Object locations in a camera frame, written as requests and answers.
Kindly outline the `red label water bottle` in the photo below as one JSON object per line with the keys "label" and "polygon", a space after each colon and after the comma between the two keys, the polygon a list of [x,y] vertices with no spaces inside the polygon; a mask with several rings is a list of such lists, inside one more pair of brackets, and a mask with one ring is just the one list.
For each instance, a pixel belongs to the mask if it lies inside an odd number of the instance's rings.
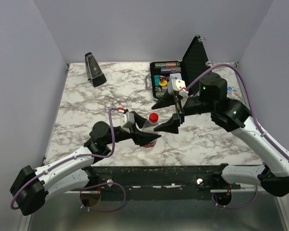
{"label": "red label water bottle", "polygon": [[[149,122],[149,118],[146,121],[144,128],[142,129],[142,132],[146,132],[146,133],[154,133],[154,134],[159,134],[159,132],[155,132],[154,128],[157,127],[159,125],[159,122],[157,123],[150,123]],[[156,145],[157,139],[151,141],[150,143],[146,144],[144,147],[145,148],[152,148]]]}

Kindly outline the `red bottle cap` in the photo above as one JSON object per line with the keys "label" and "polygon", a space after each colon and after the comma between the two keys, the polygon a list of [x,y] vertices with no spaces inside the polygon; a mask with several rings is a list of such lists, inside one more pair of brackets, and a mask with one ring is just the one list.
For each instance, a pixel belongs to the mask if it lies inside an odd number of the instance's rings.
{"label": "red bottle cap", "polygon": [[157,123],[158,122],[158,118],[159,118],[159,116],[158,116],[158,114],[156,114],[156,113],[151,113],[150,115],[149,115],[149,122],[150,123]]}

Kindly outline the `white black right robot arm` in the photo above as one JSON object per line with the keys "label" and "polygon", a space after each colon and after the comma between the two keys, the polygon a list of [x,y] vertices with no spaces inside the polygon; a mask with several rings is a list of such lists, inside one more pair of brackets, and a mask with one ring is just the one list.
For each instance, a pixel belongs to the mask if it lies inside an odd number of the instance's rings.
{"label": "white black right robot arm", "polygon": [[227,96],[227,81],[216,73],[208,73],[199,81],[199,95],[188,96],[183,80],[172,79],[164,95],[152,106],[153,110],[175,106],[176,112],[154,130],[177,134],[185,116],[210,113],[211,120],[241,139],[263,161],[261,165],[221,165],[221,170],[212,176],[216,188],[228,184],[243,183],[261,186],[268,193],[283,197],[289,193],[289,158],[278,142],[261,131],[250,109],[241,101]]}

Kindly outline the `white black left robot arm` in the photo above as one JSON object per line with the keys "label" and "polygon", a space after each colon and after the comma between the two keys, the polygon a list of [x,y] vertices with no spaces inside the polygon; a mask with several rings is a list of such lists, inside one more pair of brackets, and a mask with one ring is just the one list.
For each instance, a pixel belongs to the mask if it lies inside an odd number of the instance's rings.
{"label": "white black left robot arm", "polygon": [[154,131],[159,119],[156,113],[143,118],[135,111],[111,108],[108,118],[108,123],[94,124],[90,138],[75,152],[38,168],[23,167],[10,188],[10,208],[27,216],[39,210],[49,196],[74,189],[92,190],[97,178],[86,171],[98,161],[110,158],[117,142],[131,139],[145,147],[160,138]]}

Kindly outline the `black poker chip case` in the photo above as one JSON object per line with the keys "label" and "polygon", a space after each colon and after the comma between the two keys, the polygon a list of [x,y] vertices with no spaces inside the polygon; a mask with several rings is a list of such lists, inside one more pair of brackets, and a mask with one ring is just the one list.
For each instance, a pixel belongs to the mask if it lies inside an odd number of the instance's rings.
{"label": "black poker chip case", "polygon": [[180,61],[159,61],[149,64],[154,101],[158,101],[164,95],[171,79],[184,80],[185,84],[189,85],[209,68],[205,41],[204,37],[196,35]]}

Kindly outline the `black metronome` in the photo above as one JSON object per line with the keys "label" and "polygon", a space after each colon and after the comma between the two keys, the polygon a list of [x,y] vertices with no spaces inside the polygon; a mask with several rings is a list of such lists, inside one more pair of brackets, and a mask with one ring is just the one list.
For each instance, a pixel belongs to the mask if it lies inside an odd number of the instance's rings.
{"label": "black metronome", "polygon": [[87,78],[94,87],[106,83],[107,79],[91,52],[85,54],[85,66]]}

